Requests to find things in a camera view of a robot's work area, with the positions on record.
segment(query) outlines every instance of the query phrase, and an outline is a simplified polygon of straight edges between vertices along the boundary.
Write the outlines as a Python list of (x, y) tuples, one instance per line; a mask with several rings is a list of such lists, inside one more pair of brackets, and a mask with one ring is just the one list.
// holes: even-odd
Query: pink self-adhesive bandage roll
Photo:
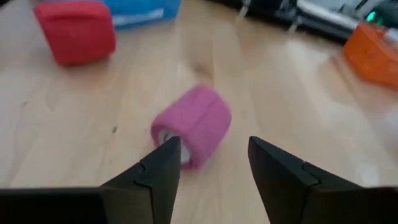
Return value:
[(215, 152), (230, 124), (231, 113), (219, 94), (197, 85), (155, 118), (150, 133), (155, 146), (180, 136), (182, 168), (198, 169)]

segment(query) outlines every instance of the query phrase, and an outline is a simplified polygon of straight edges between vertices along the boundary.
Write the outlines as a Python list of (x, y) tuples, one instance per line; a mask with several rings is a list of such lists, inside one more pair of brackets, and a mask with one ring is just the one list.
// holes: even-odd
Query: blue box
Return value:
[(117, 29), (141, 26), (177, 16), (182, 0), (102, 0)]

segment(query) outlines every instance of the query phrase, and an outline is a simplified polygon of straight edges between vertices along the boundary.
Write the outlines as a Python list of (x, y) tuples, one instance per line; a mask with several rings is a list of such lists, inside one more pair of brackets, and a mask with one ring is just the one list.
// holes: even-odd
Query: red cube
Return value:
[(93, 62), (116, 48), (112, 17), (102, 2), (41, 2), (34, 12), (60, 64)]

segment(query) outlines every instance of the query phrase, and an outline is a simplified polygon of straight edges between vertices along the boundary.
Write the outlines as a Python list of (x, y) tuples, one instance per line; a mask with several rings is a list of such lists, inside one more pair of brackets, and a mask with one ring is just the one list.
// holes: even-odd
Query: wooden tabletop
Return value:
[(231, 107), (172, 223), (267, 223), (247, 147), (259, 136), (363, 186), (398, 184), (397, 92), (358, 79), (341, 47), (184, 0), (174, 21), (117, 33), (109, 58), (57, 65), (29, 0), (0, 9), (0, 186), (94, 186), (154, 147), (154, 117), (197, 83)]

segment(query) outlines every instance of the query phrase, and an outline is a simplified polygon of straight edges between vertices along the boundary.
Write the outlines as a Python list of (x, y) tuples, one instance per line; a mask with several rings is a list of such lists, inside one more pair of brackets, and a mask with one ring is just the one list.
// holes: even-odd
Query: orange container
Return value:
[(344, 54), (360, 77), (398, 88), (398, 51), (382, 40), (386, 32), (386, 28), (360, 22), (344, 46)]

